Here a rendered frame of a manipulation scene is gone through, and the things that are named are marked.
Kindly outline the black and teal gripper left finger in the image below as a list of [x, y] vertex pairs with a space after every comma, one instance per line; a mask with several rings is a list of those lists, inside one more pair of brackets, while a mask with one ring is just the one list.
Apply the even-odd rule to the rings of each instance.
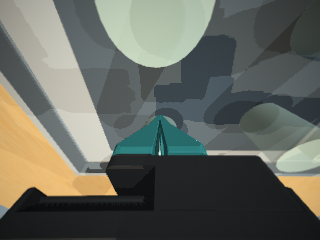
[[[158, 134], [158, 136], [157, 136]], [[115, 146], [116, 154], [152, 154], [159, 155], [160, 142], [160, 115], [157, 115], [150, 124], [135, 132]], [[111, 157], [112, 157], [111, 156]]]

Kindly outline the clear glass jar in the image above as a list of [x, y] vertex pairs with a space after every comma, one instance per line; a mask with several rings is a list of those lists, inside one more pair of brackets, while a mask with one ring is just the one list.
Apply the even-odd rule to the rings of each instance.
[[274, 103], [251, 108], [239, 126], [280, 171], [320, 166], [320, 128]]
[[215, 0], [95, 0], [108, 36], [130, 60], [170, 66], [199, 43]]
[[[145, 122], [144, 127], [147, 126], [148, 124], [150, 124], [155, 117], [156, 117], [156, 116], [149, 118], [149, 119]], [[177, 127], [177, 126], [176, 126], [176, 123], [175, 123], [171, 118], [169, 118], [169, 117], [167, 117], [167, 116], [164, 116], [164, 117], [165, 117], [165, 119], [166, 119], [170, 124], [172, 124], [173, 126]], [[160, 142], [159, 142], [159, 155], [161, 155]]]
[[290, 45], [298, 56], [320, 58], [320, 0], [314, 0], [300, 16]]

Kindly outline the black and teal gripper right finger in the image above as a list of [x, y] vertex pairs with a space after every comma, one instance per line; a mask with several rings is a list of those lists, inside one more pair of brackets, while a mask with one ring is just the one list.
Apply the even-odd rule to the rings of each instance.
[[160, 115], [160, 149], [161, 155], [208, 155], [202, 143], [170, 124], [163, 115]]

